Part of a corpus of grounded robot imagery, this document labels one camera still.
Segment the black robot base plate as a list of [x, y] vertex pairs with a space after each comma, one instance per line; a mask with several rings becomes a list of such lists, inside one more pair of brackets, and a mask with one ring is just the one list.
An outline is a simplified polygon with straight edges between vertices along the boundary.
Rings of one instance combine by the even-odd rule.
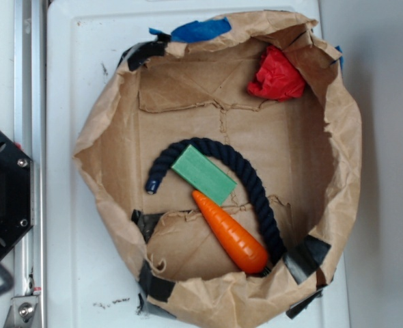
[[0, 131], [0, 260], [32, 227], [32, 163]]

